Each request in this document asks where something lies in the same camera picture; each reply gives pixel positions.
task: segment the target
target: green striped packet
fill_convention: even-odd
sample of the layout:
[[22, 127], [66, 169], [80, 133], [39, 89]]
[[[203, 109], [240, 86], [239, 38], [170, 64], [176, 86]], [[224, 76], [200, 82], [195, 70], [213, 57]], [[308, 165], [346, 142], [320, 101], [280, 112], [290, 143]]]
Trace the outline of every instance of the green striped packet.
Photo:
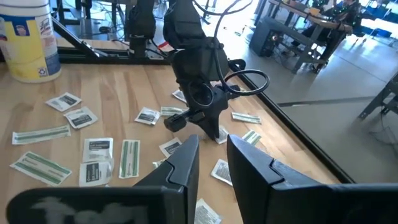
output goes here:
[[25, 153], [10, 167], [51, 186], [59, 186], [72, 171], [33, 152]]
[[169, 117], [169, 116], [173, 116], [175, 114], [181, 114], [185, 110], [186, 109], [181, 109], [181, 108], [176, 108], [176, 107], [171, 107], [171, 106], [161, 106], [160, 107], [160, 115]]
[[12, 133], [12, 144], [13, 145], [23, 145], [35, 142], [47, 141], [56, 138], [62, 138], [71, 136], [69, 124], [56, 127], [48, 128], [37, 131], [29, 131], [23, 133]]
[[261, 124], [261, 118], [259, 116], [250, 115], [250, 114], [241, 114], [236, 112], [232, 112], [231, 114], [232, 118], [235, 120], [254, 123], [254, 124]]
[[123, 140], [119, 178], [138, 177], [140, 140]]
[[261, 135], [253, 130], [247, 132], [242, 139], [255, 146], [260, 141]]

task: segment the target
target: cable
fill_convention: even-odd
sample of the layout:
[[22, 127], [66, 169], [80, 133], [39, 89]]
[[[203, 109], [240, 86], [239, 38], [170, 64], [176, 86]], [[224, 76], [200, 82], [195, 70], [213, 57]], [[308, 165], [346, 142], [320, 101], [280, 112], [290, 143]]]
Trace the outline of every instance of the cable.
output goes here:
[[[216, 29], [215, 29], [215, 32], [214, 32], [214, 38], [213, 38], [213, 42], [214, 42], [215, 46], [217, 45], [216, 38], [217, 38], [218, 29], [220, 28], [220, 24], [221, 24], [222, 19], [224, 18], [225, 15], [228, 14], [228, 11], [232, 7], [234, 7], [238, 2], [240, 2], [240, 0], [235, 0], [235, 2], [232, 3], [230, 6], [228, 6], [224, 10], [224, 12], [220, 15], [220, 19], [217, 22]], [[223, 85], [223, 88], [227, 89], [230, 93], [234, 93], [234, 94], [239, 95], [239, 96], [251, 96], [251, 95], [256, 95], [256, 94], [262, 93], [269, 86], [269, 77], [264, 72], [259, 71], [259, 70], [241, 70], [241, 71], [234, 72], [234, 73], [230, 74], [228, 77], [226, 77], [226, 80], [229, 80], [230, 78], [238, 76], [238, 75], [241, 75], [241, 74], [252, 73], [252, 74], [258, 74], [258, 75], [264, 77], [266, 79], [265, 83], [263, 84], [262, 87], [260, 87], [258, 89], [255, 89], [255, 90], [251, 90], [251, 91], [237, 91], [237, 90], [232, 89], [226, 83], [226, 80], [223, 77], [223, 72], [221, 71], [221, 66], [220, 66], [220, 59], [218, 58], [217, 48], [216, 47], [213, 49], [213, 54], [215, 56], [215, 63], [216, 63], [216, 69], [217, 69], [218, 78], [220, 79], [220, 81], [221, 81], [221, 83]]]
[[207, 13], [207, 14], [209, 14], [209, 15], [212, 15], [212, 16], [222, 16], [222, 15], [224, 14], [224, 16], [225, 16], [225, 15], [234, 14], [234, 13], [237, 13], [237, 12], [240, 12], [240, 11], [244, 10], [245, 8], [247, 8], [248, 6], [251, 5], [251, 3], [253, 2], [253, 0], [250, 0], [250, 2], [249, 2], [247, 5], [245, 5], [244, 7], [242, 7], [241, 9], [228, 12], [228, 11], [231, 9], [231, 8], [229, 7], [229, 8], [227, 8], [228, 10], [224, 11], [223, 13], [208, 11], [208, 10], [206, 10], [205, 8], [203, 8], [203, 7], [197, 2], [197, 0], [193, 0], [193, 2], [195, 3], [196, 6], [198, 6], [198, 8], [199, 8], [200, 10], [202, 10], [203, 12], [205, 12], [205, 13]]
[[151, 42], [151, 43], [156, 47], [156, 49], [159, 50], [164, 56], [168, 57], [168, 56], [167, 56], [167, 53], [164, 52], [162, 49], [160, 49], [160, 48], [157, 46], [157, 44], [155, 44], [155, 41], [154, 41], [153, 39], [151, 39], [150, 42]]
[[145, 50], [148, 50], [148, 51], [150, 51], [150, 52], [153, 52], [153, 53], [155, 53], [155, 54], [157, 54], [157, 55], [159, 55], [159, 56], [161, 56], [161, 57], [163, 57], [163, 58], [167, 58], [167, 56], [162, 55], [161, 53], [157, 52], [156, 50], [152, 50], [152, 49], [145, 49]]
[[[121, 44], [130, 47], [130, 45], [124, 43], [124, 42], [121, 41], [121, 40], [112, 40], [112, 41], [113, 41], [113, 42], [120, 42]], [[161, 57], [163, 57], [163, 58], [167, 58], [167, 56], [160, 54], [160, 53], [157, 52], [156, 50], [152, 50], [152, 49], [145, 49], [145, 50], [150, 51], [150, 52], [152, 52], [152, 53], [155, 53], [155, 54], [157, 54], [157, 55], [159, 55], [159, 56], [161, 56]]]

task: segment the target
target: desk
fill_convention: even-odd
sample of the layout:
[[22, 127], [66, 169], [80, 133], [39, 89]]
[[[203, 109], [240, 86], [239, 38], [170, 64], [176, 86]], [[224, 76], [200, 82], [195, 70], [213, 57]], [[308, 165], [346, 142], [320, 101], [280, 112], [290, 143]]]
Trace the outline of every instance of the desk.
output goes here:
[[[64, 40], [58, 44], [66, 46]], [[96, 48], [115, 49], [119, 43], [91, 41]], [[25, 84], [6, 75], [7, 67], [0, 63], [0, 210], [4, 223], [7, 202], [23, 190], [45, 187], [45, 184], [11, 169], [9, 165], [23, 153], [32, 151], [58, 162], [72, 170], [72, 175], [62, 183], [63, 187], [78, 185], [78, 170], [85, 138], [114, 138], [115, 170], [109, 183], [112, 187], [132, 186], [153, 170], [152, 162], [164, 158], [159, 145], [178, 137], [186, 140], [191, 134], [204, 135], [193, 124], [177, 133], [171, 133], [160, 118], [155, 126], [134, 122], [142, 107], [160, 110], [160, 106], [184, 107], [171, 93], [178, 88], [170, 66], [152, 65], [62, 65], [62, 74], [52, 82]], [[238, 79], [232, 82], [247, 87]], [[11, 144], [13, 131], [30, 131], [67, 124], [63, 113], [44, 104], [50, 98], [65, 92], [73, 93], [83, 101], [73, 107], [89, 107], [99, 120], [72, 136], [25, 146]], [[257, 114], [260, 124], [248, 124], [231, 120], [231, 112]], [[256, 96], [240, 97], [229, 101], [229, 108], [220, 116], [222, 124], [231, 134], [243, 136], [249, 129], [262, 135], [257, 147], [287, 165], [323, 183], [336, 183], [337, 179], [315, 156], [272, 114]], [[141, 140], [139, 177], [119, 179], [119, 160], [123, 139]], [[226, 144], [218, 145], [210, 140], [200, 141], [200, 177], [198, 198], [203, 198], [218, 214], [223, 223], [241, 223], [233, 188], [210, 176], [218, 159], [226, 160]]]
[[[337, 46], [340, 44], [340, 42], [344, 39], [346, 32], [351, 32], [352, 27], [343, 24], [342, 26], [339, 26], [339, 23], [336, 22], [329, 22], [326, 21], [324, 18], [320, 16], [313, 16], [303, 10], [294, 8], [293, 6], [290, 6], [288, 4], [285, 4], [283, 2], [277, 1], [277, 0], [268, 0], [269, 3], [271, 4], [268, 8], [267, 16], [274, 19], [279, 8], [284, 8], [289, 11], [289, 16], [287, 17], [284, 26], [281, 23], [275, 23], [273, 22], [273, 26], [279, 27], [279, 29], [284, 33], [290, 36], [291, 38], [299, 41], [303, 45], [305, 45], [305, 49], [301, 52], [296, 49], [292, 49], [298, 56], [299, 59], [297, 63], [295, 64], [292, 72], [296, 73], [297, 70], [302, 66], [303, 63], [317, 63], [317, 67], [315, 69], [315, 72], [318, 73], [320, 69], [323, 67], [324, 64], [328, 63], [328, 59], [332, 55], [332, 53], [336, 50]], [[302, 34], [299, 34], [297, 31], [291, 29], [288, 27], [290, 24], [290, 21], [293, 18], [294, 14], [298, 14], [301, 17], [304, 17], [308, 19], [309, 21], [313, 22], [316, 24], [316, 28], [313, 31], [313, 34], [311, 37], [306, 37]], [[336, 29], [336, 34], [334, 38], [331, 38], [331, 42], [328, 43], [325, 51], [322, 53], [322, 56], [317, 59], [316, 57], [313, 57], [313, 54], [310, 54], [312, 51], [312, 45], [317, 44], [318, 41], [318, 36], [320, 35], [322, 29]]]

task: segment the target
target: black cable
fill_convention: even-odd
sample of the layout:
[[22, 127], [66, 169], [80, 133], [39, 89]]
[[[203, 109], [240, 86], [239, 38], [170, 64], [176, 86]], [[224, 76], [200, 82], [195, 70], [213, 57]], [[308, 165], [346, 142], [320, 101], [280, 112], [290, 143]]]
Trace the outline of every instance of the black cable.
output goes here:
[[206, 10], [205, 8], [203, 8], [203, 7], [197, 2], [197, 0], [193, 0], [193, 2], [195, 3], [196, 6], [198, 6], [198, 8], [199, 8], [200, 10], [202, 10], [202, 11], [205, 12], [206, 14], [209, 14], [209, 15], [211, 15], [211, 16], [222, 16], [222, 15], [224, 14], [224, 16], [225, 16], [225, 15], [234, 14], [234, 13], [237, 13], [237, 12], [240, 12], [240, 11], [244, 10], [245, 8], [247, 8], [248, 6], [251, 5], [251, 3], [253, 2], [253, 0], [250, 0], [250, 2], [249, 2], [247, 5], [245, 5], [244, 7], [242, 7], [241, 9], [238, 9], [238, 10], [235, 10], [235, 11], [231, 11], [231, 12], [224, 11], [223, 13], [208, 11], [208, 10]]
[[207, 105], [204, 105], [204, 104], [199, 103], [199, 102], [196, 100], [196, 98], [192, 96], [192, 91], [191, 91], [191, 89], [192, 89], [192, 84], [193, 84], [193, 82], [189, 82], [189, 83], [188, 83], [188, 94], [191, 96], [191, 98], [194, 100], [194, 102], [195, 102], [197, 105], [201, 106], [202, 108], [208, 108], [210, 105], [212, 105], [213, 102], [214, 102], [213, 90], [212, 90], [208, 85], [206, 85], [206, 84], [204, 84], [204, 83], [201, 83], [201, 85], [203, 85], [205, 88], [207, 88], [207, 90], [209, 91], [209, 95], [211, 95], [210, 103], [208, 103]]
[[[235, 2], [232, 3], [230, 6], [228, 6], [224, 10], [224, 12], [221, 14], [220, 19], [217, 22], [215, 32], [214, 32], [213, 42], [214, 42], [215, 46], [217, 45], [216, 38], [217, 38], [218, 29], [220, 28], [220, 24], [221, 24], [222, 19], [224, 18], [225, 15], [228, 14], [228, 11], [232, 7], [234, 7], [238, 2], [240, 2], [240, 0], [235, 0]], [[262, 87], [260, 87], [258, 89], [255, 89], [255, 90], [251, 90], [251, 91], [237, 91], [237, 90], [232, 89], [226, 83], [226, 80], [229, 80], [231, 77], [226, 77], [226, 80], [223, 77], [223, 72], [221, 71], [221, 66], [220, 66], [220, 59], [218, 58], [218, 54], [217, 54], [217, 47], [214, 48], [213, 54], [214, 54], [214, 57], [215, 57], [215, 63], [216, 63], [216, 69], [217, 69], [218, 78], [220, 79], [220, 81], [221, 81], [221, 83], [223, 85], [223, 88], [228, 90], [230, 93], [234, 93], [234, 94], [239, 95], [239, 96], [251, 96], [251, 95], [256, 95], [256, 94], [262, 93], [269, 86], [269, 77], [264, 72], [259, 71], [259, 70], [241, 70], [241, 71], [234, 72], [234, 73], [230, 74], [230, 76], [235, 77], [235, 76], [238, 76], [238, 75], [241, 75], [241, 74], [246, 74], [246, 73], [258, 74], [258, 75], [260, 75], [260, 76], [262, 76], [262, 77], [264, 77], [266, 79], [265, 83], [263, 84]]]
[[151, 43], [156, 47], [156, 49], [159, 50], [164, 56], [168, 57], [168, 56], [167, 56], [167, 53], [164, 52], [163, 50], [161, 50], [161, 49], [157, 46], [157, 44], [155, 43], [155, 41], [154, 41], [153, 39], [151, 39], [150, 42], [151, 42]]
[[157, 52], [156, 50], [152, 50], [152, 49], [145, 49], [145, 50], [148, 50], [148, 51], [150, 51], [150, 52], [153, 52], [153, 53], [155, 53], [155, 54], [157, 54], [157, 55], [159, 55], [159, 56], [161, 56], [161, 57], [163, 57], [163, 58], [167, 58], [167, 56], [162, 55], [161, 53]]
[[[120, 42], [121, 44], [123, 44], [123, 45], [126, 45], [126, 46], [128, 46], [128, 47], [130, 47], [130, 45], [128, 45], [128, 44], [126, 44], [126, 43], [124, 43], [123, 41], [121, 41], [121, 40], [112, 40], [113, 42]], [[145, 49], [145, 50], [147, 50], [147, 51], [150, 51], [150, 52], [152, 52], [152, 53], [155, 53], [155, 54], [157, 54], [157, 55], [159, 55], [159, 56], [161, 56], [161, 57], [163, 57], [163, 58], [167, 58], [167, 56], [165, 56], [165, 55], [162, 55], [161, 53], [159, 53], [159, 52], [157, 52], [156, 50], [152, 50], [152, 49]]]

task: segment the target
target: wooden table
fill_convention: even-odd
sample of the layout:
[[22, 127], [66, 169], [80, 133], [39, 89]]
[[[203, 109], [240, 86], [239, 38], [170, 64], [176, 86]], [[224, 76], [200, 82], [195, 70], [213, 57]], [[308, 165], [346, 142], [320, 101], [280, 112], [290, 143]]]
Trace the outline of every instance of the wooden table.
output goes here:
[[[297, 14], [297, 15], [299, 15], [301, 17], [307, 18], [309, 21], [311, 21], [311, 22], [313, 22], [315, 24], [318, 24], [318, 25], [320, 25], [320, 26], [322, 26], [324, 28], [336, 29], [339, 26], [339, 23], [337, 23], [337, 22], [330, 22], [330, 21], [325, 20], [322, 17], [313, 16], [313, 15], [307, 13], [307, 12], [301, 11], [300, 9], [296, 9], [295, 7], [290, 6], [288, 4], [285, 4], [285, 3], [281, 2], [281, 1], [278, 1], [278, 0], [268, 0], [268, 1], [271, 4], [276, 5], [277, 7], [278, 6], [282, 7], [284, 9], [287, 9], [290, 12], [293, 12], [294, 14]], [[353, 28], [351, 26], [346, 25], [346, 24], [339, 27], [339, 30], [344, 30], [346, 32], [349, 32], [352, 29]]]
[[[119, 43], [91, 41], [97, 48], [122, 47]], [[62, 183], [62, 187], [78, 186], [79, 164], [82, 158], [85, 138], [114, 138], [115, 170], [109, 183], [112, 187], [132, 186], [150, 173], [152, 162], [161, 160], [164, 155], [159, 145], [178, 137], [186, 140], [191, 134], [204, 135], [193, 124], [177, 133], [172, 133], [163, 125], [160, 118], [155, 126], [134, 122], [142, 107], [160, 110], [160, 106], [185, 105], [172, 97], [178, 88], [170, 66], [142, 65], [62, 65], [62, 74], [52, 82], [26, 84], [15, 81], [6, 75], [6, 64], [0, 63], [0, 210], [1, 223], [7, 202], [18, 193], [37, 187], [45, 187], [42, 182], [9, 167], [11, 163], [27, 151], [40, 154], [72, 170], [72, 175]], [[234, 78], [233, 82], [246, 88]], [[44, 104], [50, 98], [69, 92], [83, 101], [99, 121], [81, 130], [72, 130], [72, 136], [52, 141], [13, 146], [12, 132], [32, 131], [67, 124], [63, 113]], [[231, 120], [231, 112], [257, 114], [260, 124], [248, 124]], [[258, 100], [256, 96], [240, 97], [229, 101], [229, 108], [220, 116], [222, 124], [231, 134], [243, 136], [249, 129], [262, 135], [257, 147], [323, 183], [336, 183], [337, 179], [321, 164], [313, 154], [302, 146], [297, 138]], [[119, 179], [119, 161], [123, 139], [141, 140], [139, 177]], [[200, 142], [200, 177], [198, 198], [203, 198], [218, 214], [223, 223], [241, 223], [238, 204], [233, 188], [210, 176], [218, 159], [226, 160], [226, 144], [218, 145], [210, 140]]]

